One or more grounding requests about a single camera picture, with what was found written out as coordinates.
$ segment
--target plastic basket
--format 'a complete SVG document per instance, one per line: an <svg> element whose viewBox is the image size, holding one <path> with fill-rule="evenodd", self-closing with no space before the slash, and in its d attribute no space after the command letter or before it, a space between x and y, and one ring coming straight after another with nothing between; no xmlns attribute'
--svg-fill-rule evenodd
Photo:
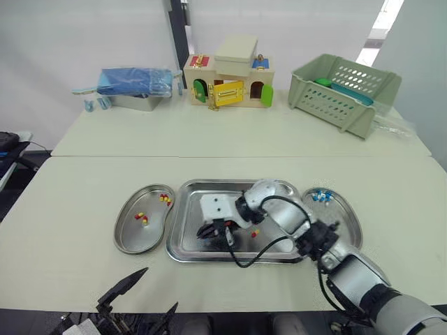
<svg viewBox="0 0 447 335"><path fill-rule="evenodd" d="M322 54L292 72L288 103L320 119L362 138L371 132L376 114L373 105L360 101L314 82L327 78L334 83L370 97L381 108L390 109L402 78L395 73L360 65L331 54Z"/></svg>

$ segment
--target yellow door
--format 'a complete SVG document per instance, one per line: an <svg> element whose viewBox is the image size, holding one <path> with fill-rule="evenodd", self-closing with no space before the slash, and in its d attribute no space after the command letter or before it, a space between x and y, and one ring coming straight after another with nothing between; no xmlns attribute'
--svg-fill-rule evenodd
<svg viewBox="0 0 447 335"><path fill-rule="evenodd" d="M229 105L244 100L244 82L229 82L214 86L216 106Z"/></svg>

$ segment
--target stainless steel tray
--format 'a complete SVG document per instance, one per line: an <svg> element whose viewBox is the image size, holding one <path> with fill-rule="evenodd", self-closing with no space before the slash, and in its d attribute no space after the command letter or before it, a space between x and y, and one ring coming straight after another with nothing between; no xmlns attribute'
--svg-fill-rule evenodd
<svg viewBox="0 0 447 335"><path fill-rule="evenodd" d="M167 195L170 204L161 201ZM113 241L123 253L144 253L154 248L163 237L165 219L174 206L174 191L166 185L149 185L136 191L121 209L115 224ZM142 218L135 219L138 213L148 217L148 224Z"/></svg>
<svg viewBox="0 0 447 335"><path fill-rule="evenodd" d="M334 200L329 202L314 201L313 195L318 191L331 192ZM312 211L314 218L318 218L327 225L340 222L336 233L346 243L362 247L363 235L362 228L354 210L349 206L348 202L337 192L329 188L310 188L302 195L302 202Z"/></svg>
<svg viewBox="0 0 447 335"><path fill-rule="evenodd" d="M197 230L203 224L199 201L202 195L207 193L241 195L243 191L251 188L254 183L255 180L219 179L197 179L186 182L179 189L179 201L175 208L175 218L166 243L169 255L179 262L233 262L227 246L222 240L197 239ZM292 199L300 199L298 191L292 185L285 181L282 181L281 184ZM260 233L252 238L251 232L255 229L259 229ZM234 235L236 256L241 260L251 260L272 241L269 237L272 235L282 236L284 233L279 226L267 217L253 229L239 229ZM290 253L284 253L273 246L264 253L259 262L299 262L301 259L296 248Z"/></svg>

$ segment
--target white box lid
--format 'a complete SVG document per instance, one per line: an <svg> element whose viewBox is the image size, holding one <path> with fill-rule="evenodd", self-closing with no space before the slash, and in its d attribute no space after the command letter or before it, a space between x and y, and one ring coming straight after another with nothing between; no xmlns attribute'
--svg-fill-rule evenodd
<svg viewBox="0 0 447 335"><path fill-rule="evenodd" d="M253 57L257 44L258 38L253 35L227 36L214 55L214 59L238 63L249 62Z"/></svg>

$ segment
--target white table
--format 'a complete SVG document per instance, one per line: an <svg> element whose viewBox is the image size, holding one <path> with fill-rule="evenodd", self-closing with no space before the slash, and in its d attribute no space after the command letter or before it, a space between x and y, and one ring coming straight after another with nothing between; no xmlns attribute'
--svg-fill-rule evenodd
<svg viewBox="0 0 447 335"><path fill-rule="evenodd" d="M164 99L153 112L114 107L83 112L53 156L303 157L430 156L418 137L376 131L364 141L287 104L276 91L269 109L192 106Z"/></svg>
<svg viewBox="0 0 447 335"><path fill-rule="evenodd" d="M57 157L0 225L0 308L94 311L118 280L149 267L114 311L164 312L176 301L181 312L331 309L309 260L248 269L184 264L168 256L164 241L142 255L121 253L112 242L119 210L140 187L263 177L300 192L335 189L358 215L362 251L393 285L428 304L447 303L446 173L432 158Z"/></svg>
<svg viewBox="0 0 447 335"><path fill-rule="evenodd" d="M20 142L31 141L31 139L33 138L33 134L29 131L18 131L18 132L16 132L16 134L19 135ZM24 152L25 152L25 150L22 151L22 153L20 154L20 157L23 156ZM13 174L16 167L17 167L17 163L11 164L8 171L6 171L6 173L0 178L0 192L2 192L2 190L5 188L6 183L8 182L9 178Z"/></svg>

